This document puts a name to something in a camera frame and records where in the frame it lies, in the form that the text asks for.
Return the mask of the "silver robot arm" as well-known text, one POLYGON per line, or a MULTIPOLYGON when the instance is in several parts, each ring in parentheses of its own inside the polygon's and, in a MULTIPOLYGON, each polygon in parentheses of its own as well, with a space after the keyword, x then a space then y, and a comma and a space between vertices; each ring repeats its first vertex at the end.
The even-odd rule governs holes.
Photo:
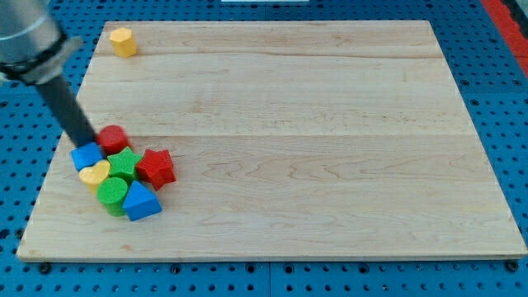
POLYGON ((63 73, 83 46, 69 37, 42 0, 1 0, 1 81, 41 85, 63 73))

